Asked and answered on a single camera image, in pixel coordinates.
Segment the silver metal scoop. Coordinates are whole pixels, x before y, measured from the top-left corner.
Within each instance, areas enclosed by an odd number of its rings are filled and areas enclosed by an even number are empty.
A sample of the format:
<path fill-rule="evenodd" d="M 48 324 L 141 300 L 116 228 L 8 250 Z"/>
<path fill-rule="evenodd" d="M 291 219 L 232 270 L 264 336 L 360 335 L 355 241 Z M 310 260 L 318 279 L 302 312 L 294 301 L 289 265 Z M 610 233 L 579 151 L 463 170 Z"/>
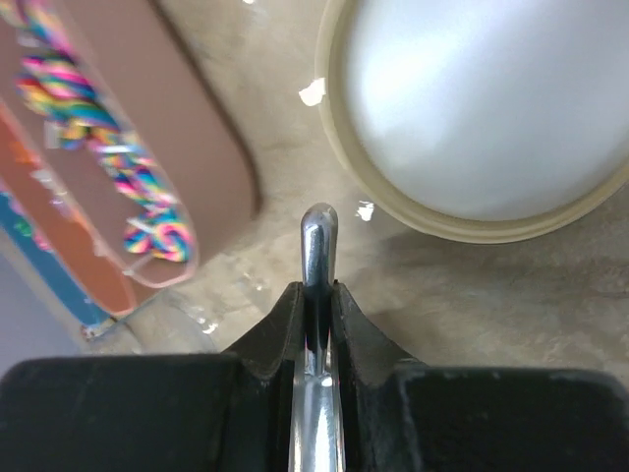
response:
<path fill-rule="evenodd" d="M 338 356 L 332 342 L 332 295 L 338 216 L 326 203 L 301 221 L 304 347 L 295 362 L 290 471 L 343 471 L 346 466 Z"/>

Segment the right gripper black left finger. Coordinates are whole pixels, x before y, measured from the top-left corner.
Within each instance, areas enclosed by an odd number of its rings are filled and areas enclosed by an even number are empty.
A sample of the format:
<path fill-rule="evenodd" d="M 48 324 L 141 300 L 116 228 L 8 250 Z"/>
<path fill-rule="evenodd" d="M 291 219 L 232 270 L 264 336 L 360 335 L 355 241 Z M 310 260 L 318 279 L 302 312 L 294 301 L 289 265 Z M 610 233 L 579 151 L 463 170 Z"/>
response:
<path fill-rule="evenodd" d="M 1 382 L 5 471 L 284 471 L 301 286 L 219 354 L 24 361 Z"/>

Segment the pink tray of lollipops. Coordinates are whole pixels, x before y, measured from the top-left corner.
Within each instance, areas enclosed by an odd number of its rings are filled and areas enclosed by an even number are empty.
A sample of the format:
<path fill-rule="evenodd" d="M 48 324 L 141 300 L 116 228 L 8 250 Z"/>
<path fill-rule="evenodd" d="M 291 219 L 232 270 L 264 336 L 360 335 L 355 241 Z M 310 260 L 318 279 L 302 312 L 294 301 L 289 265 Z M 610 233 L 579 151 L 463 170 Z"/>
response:
<path fill-rule="evenodd" d="M 151 1 L 5 1 L 1 116 L 53 214 L 126 275 L 190 278 L 254 218 L 235 127 Z"/>

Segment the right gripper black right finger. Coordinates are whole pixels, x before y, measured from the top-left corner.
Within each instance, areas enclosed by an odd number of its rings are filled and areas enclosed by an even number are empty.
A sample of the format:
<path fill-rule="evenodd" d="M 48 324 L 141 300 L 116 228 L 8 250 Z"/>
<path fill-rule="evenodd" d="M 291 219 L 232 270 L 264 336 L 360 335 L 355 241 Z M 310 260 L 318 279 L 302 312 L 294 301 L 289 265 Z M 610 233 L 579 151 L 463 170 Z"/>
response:
<path fill-rule="evenodd" d="M 332 298 L 351 471 L 624 471 L 628 392 L 592 370 L 436 367 Z"/>

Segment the orange tray of gummy stars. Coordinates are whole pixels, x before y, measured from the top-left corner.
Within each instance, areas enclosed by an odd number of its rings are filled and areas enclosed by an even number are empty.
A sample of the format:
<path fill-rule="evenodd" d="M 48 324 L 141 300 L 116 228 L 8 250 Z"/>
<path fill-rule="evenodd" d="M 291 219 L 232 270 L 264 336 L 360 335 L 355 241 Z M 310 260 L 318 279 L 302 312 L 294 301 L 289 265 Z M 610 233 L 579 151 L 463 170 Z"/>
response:
<path fill-rule="evenodd" d="M 115 318 L 128 315 L 136 298 L 122 272 L 93 251 L 85 228 L 51 203 L 51 192 L 33 179 L 32 157 L 11 128 L 1 124 L 1 180 L 42 234 L 56 260 L 99 308 Z"/>

